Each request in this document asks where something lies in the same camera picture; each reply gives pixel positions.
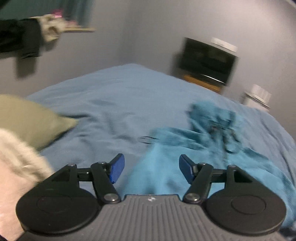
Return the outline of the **light blue bed blanket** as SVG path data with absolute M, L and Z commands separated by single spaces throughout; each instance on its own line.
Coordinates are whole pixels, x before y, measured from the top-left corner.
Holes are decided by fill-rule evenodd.
M 129 173 L 147 152 L 156 128 L 190 127 L 189 111 L 196 102 L 221 108 L 242 105 L 203 87 L 136 64 L 100 70 L 47 87 L 29 96 L 54 112 L 78 120 L 78 125 L 42 150 L 55 170 L 69 163 L 89 167 L 125 156 L 116 182 L 121 196 Z M 295 224 L 281 233 L 295 240 Z

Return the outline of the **olive green pillow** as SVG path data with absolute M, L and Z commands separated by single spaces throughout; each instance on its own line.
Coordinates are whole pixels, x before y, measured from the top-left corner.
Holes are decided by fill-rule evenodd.
M 1 95 L 1 128 L 13 132 L 36 150 L 42 150 L 78 121 L 18 96 Z

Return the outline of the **black television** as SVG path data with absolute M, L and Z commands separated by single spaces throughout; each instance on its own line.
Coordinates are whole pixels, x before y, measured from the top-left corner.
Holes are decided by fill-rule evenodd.
M 185 38 L 179 68 L 194 77 L 226 86 L 237 57 L 212 45 Z

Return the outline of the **black hanging garment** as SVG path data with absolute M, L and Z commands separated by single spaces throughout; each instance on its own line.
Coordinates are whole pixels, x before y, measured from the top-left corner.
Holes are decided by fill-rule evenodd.
M 43 42 L 37 19 L 1 20 L 1 53 L 15 52 L 20 58 L 40 56 Z

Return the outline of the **wooden tv stand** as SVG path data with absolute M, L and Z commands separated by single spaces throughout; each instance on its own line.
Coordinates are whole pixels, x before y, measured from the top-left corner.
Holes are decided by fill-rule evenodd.
M 222 92 L 222 87 L 221 86 L 214 85 L 214 84 L 202 81 L 202 80 L 198 80 L 198 79 L 196 79 L 196 78 L 194 78 L 194 77 L 192 77 L 190 75 L 184 75 L 183 79 L 185 81 L 189 82 L 189 83 L 199 85 L 201 87 L 204 87 L 204 88 L 206 88 L 208 90 L 211 90 L 213 92 L 216 92 L 218 94 L 221 94 L 221 92 Z

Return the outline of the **white fluffy blanket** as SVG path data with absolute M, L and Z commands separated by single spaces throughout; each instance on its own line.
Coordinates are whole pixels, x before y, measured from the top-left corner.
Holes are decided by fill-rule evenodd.
M 1 240 L 17 240 L 23 234 L 16 204 L 52 174 L 45 157 L 14 133 L 1 129 Z

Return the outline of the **white wifi router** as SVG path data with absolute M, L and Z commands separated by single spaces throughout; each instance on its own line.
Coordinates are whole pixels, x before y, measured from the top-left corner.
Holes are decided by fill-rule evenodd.
M 250 95 L 265 104 L 268 104 L 271 98 L 271 93 L 256 84 L 252 86 L 252 89 L 250 90 Z

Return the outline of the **pink items on sill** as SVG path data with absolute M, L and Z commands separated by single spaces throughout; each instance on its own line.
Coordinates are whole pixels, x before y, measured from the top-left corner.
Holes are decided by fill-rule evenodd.
M 56 19 L 59 19 L 65 28 L 74 28 L 77 26 L 77 21 L 74 20 L 71 13 L 66 9 L 55 9 L 52 14 Z

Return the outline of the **wooden window sill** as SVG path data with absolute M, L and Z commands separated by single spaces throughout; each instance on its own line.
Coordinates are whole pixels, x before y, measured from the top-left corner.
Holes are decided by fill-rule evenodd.
M 94 32 L 95 28 L 65 28 L 64 32 Z

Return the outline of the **teal window curtain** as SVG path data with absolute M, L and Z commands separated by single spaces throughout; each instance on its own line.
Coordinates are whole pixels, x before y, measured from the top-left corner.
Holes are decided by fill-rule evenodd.
M 26 19 L 33 16 L 61 13 L 67 21 L 76 21 L 81 26 L 89 23 L 94 1 L 67 0 L 15 0 L 1 1 L 1 19 Z

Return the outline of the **teal blue hooded jacket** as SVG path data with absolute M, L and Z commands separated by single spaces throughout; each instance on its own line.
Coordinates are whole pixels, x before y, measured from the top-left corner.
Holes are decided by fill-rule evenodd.
M 236 165 L 276 193 L 286 204 L 284 228 L 295 224 L 295 141 L 270 114 L 240 105 L 221 108 L 196 102 L 190 127 L 156 128 L 147 152 L 129 173 L 122 195 L 177 194 L 188 182 L 179 157 L 217 169 Z

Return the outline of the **cream hanging garment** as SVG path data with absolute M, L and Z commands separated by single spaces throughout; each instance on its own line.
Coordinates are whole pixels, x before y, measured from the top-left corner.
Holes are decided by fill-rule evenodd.
M 67 25 L 63 18 L 57 18 L 53 14 L 40 16 L 37 20 L 45 43 L 58 40 Z

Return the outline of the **white wall power strip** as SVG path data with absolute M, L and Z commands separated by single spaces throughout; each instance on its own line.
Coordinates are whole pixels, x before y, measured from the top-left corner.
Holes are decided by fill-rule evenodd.
M 223 40 L 220 40 L 218 38 L 212 38 L 211 43 L 215 44 L 217 46 L 220 46 L 220 47 L 222 47 L 224 49 L 227 49 L 227 50 L 229 50 L 231 52 L 234 52 L 234 53 L 236 53 L 237 49 L 238 49 L 236 46 L 234 46 L 234 45 L 232 45 L 232 44 L 230 44 L 228 42 L 225 42 Z

